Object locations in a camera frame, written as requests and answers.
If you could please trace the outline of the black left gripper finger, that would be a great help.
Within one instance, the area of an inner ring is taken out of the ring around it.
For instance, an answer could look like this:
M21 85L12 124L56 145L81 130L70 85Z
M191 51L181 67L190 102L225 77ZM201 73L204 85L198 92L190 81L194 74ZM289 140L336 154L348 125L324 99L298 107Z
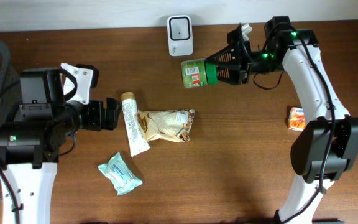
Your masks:
M119 113L117 112L107 112L105 115L105 129L114 130L117 128L119 119Z
M115 98L106 98L106 114L119 114L122 110L122 103Z

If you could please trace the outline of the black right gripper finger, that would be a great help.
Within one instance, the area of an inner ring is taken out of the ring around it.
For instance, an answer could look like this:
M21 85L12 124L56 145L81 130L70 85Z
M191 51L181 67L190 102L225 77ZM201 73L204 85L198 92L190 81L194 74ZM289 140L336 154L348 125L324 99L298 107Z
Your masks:
M236 58L236 46L231 44L207 57L206 62L210 64L235 64Z
M220 64L216 66L216 74L219 81L231 84L239 84L239 65Z

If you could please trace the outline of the green lid jar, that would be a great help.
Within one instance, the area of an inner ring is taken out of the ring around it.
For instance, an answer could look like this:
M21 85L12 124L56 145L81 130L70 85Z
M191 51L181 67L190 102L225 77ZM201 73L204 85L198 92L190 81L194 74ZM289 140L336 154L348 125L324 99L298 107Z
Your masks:
M181 63L181 74L185 88L194 88L218 83L216 66L205 59L187 60Z

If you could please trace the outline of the white cream tube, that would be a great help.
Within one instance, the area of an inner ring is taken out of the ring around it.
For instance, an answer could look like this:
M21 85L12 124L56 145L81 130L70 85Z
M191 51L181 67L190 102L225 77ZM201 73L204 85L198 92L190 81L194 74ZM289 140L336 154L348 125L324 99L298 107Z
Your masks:
M130 155L132 157L148 151L150 146L144 138L144 132L138 119L138 107L133 92L125 92L121 95L122 112L126 125Z

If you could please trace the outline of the teal tissue pack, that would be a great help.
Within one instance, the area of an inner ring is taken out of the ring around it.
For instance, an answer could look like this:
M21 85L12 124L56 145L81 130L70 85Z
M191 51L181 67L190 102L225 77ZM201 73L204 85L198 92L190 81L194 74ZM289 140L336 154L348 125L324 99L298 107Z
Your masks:
M118 195L127 194L143 184L127 166L120 152L110 158L108 163L99 165L98 169L111 181Z

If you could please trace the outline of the beige snack bag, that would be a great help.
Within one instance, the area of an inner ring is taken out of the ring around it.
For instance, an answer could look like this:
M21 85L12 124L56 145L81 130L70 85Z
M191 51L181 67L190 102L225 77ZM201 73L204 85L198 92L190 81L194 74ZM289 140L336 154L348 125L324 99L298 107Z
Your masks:
M188 142L195 110L138 111L137 117L147 142Z

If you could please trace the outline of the orange tissue pack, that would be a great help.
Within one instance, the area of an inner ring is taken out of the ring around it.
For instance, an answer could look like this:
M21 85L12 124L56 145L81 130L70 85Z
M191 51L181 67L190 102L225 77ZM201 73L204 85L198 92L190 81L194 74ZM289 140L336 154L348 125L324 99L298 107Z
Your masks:
M302 108L292 107L288 117L288 128L302 132L306 126L305 114Z

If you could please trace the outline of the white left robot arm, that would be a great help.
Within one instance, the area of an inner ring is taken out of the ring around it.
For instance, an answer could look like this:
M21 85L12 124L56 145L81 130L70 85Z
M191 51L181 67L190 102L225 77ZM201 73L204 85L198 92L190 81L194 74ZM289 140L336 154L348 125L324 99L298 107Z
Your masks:
M0 126L3 223L50 223L60 148L80 129L113 130L120 101L90 100L98 70L77 65L24 70L19 119Z

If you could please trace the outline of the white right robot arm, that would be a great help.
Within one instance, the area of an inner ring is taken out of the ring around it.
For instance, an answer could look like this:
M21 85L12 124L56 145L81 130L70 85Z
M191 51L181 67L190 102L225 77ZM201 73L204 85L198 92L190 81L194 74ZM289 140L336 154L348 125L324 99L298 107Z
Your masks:
M288 16L264 25L266 40L252 50L242 27L227 35L227 46L206 61L240 85L259 74L283 71L295 87L306 126L290 152L295 178L274 223L311 223L328 188L352 169L358 153L358 118L350 115L326 74L319 42L311 29L296 29Z

